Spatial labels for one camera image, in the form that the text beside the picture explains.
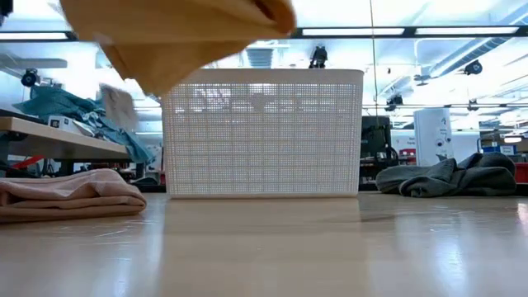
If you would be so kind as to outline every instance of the desk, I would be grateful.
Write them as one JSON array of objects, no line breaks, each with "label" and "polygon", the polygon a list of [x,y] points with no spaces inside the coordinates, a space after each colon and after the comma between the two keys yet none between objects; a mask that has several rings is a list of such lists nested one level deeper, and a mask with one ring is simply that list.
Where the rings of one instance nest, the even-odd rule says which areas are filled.
[{"label": "desk", "polygon": [[0,296],[526,296],[528,200],[167,200],[0,225]]},{"label": "desk", "polygon": [[65,161],[73,170],[73,162],[129,161],[123,145],[59,130],[16,117],[0,117],[0,160],[7,155],[43,155]]}]

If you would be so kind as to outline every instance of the fluorescent light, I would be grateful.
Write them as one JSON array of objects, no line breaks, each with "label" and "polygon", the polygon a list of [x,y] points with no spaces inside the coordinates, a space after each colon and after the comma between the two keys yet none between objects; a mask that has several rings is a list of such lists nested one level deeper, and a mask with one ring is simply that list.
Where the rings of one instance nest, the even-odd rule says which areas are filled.
[{"label": "fluorescent light", "polygon": [[470,104],[472,107],[484,107],[484,108],[500,108],[500,104]]},{"label": "fluorescent light", "polygon": [[506,137],[504,139],[504,142],[506,144],[516,144],[516,143],[520,143],[521,141],[522,141],[521,137]]},{"label": "fluorescent light", "polygon": [[248,49],[289,49],[290,45],[263,45],[263,44],[252,44],[248,45]]},{"label": "fluorescent light", "polygon": [[136,132],[136,135],[163,135],[163,132]]},{"label": "fluorescent light", "polygon": [[400,107],[403,107],[403,108],[446,108],[445,105],[441,105],[441,104],[425,104],[425,105],[408,104],[408,105],[403,105]]},{"label": "fluorescent light", "polygon": [[135,107],[135,111],[160,111],[160,106],[146,106],[146,107]]},{"label": "fluorescent light", "polygon": [[402,35],[403,28],[303,29],[304,36]]},{"label": "fluorescent light", "polygon": [[0,32],[0,40],[68,40],[64,33],[2,33]]},{"label": "fluorescent light", "polygon": [[488,35],[488,34],[512,34],[519,27],[464,27],[464,28],[418,28],[416,35]]},{"label": "fluorescent light", "polygon": [[[453,132],[512,132],[513,129],[451,129]],[[414,129],[394,129],[393,131],[414,131]]]}]

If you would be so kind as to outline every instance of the ceiling light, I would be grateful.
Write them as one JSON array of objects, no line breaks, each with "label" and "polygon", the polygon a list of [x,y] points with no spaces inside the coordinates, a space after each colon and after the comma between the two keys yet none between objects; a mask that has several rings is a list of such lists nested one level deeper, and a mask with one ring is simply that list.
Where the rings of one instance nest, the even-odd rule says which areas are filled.
[{"label": "ceiling light", "polygon": [[516,144],[516,143],[520,143],[521,141],[522,141],[521,137],[506,137],[504,139],[504,143],[506,144]]},{"label": "ceiling light", "polygon": [[289,49],[290,45],[284,45],[284,44],[258,44],[254,43],[252,45],[248,45],[248,49]]},{"label": "ceiling light", "polygon": [[304,36],[402,35],[403,28],[303,29]]},{"label": "ceiling light", "polygon": [[69,40],[66,33],[63,32],[0,32],[0,40]]},{"label": "ceiling light", "polygon": [[136,132],[136,135],[163,135],[163,132]]},{"label": "ceiling light", "polygon": [[162,108],[160,106],[139,106],[135,107],[135,111],[160,111]]},{"label": "ceiling light", "polygon": [[416,35],[493,35],[513,34],[519,30],[517,26],[503,27],[463,27],[463,28],[418,28]]}]

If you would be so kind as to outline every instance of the pink towel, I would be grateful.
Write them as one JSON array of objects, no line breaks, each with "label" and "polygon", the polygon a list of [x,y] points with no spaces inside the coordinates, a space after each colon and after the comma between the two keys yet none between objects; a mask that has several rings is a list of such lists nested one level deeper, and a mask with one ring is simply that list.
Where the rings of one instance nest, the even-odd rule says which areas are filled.
[{"label": "pink towel", "polygon": [[57,178],[0,178],[0,223],[135,215],[147,201],[110,169]]}]

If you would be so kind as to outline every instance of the basket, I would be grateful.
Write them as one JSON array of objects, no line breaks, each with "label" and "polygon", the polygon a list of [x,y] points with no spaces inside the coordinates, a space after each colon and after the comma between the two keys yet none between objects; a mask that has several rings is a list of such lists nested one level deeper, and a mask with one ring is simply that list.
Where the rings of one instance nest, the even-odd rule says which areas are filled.
[{"label": "basket", "polygon": [[202,69],[163,98],[172,198],[355,196],[363,72]]}]

